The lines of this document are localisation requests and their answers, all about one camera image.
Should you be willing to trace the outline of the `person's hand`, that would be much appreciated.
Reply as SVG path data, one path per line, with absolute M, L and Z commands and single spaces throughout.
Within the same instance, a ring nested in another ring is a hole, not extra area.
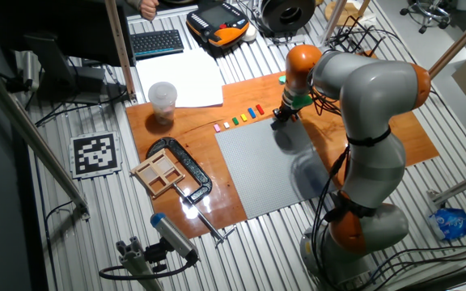
M 152 21 L 157 15 L 158 0 L 141 0 L 139 4 L 140 15 L 149 21 Z

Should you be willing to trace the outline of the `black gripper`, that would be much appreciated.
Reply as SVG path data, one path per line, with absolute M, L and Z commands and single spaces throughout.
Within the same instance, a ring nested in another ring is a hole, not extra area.
M 286 102 L 282 101 L 279 108 L 273 110 L 274 117 L 282 122 L 282 117 L 285 117 L 285 121 L 292 121 L 293 116 L 299 112 L 299 109 L 293 109 L 291 105 L 288 105 Z

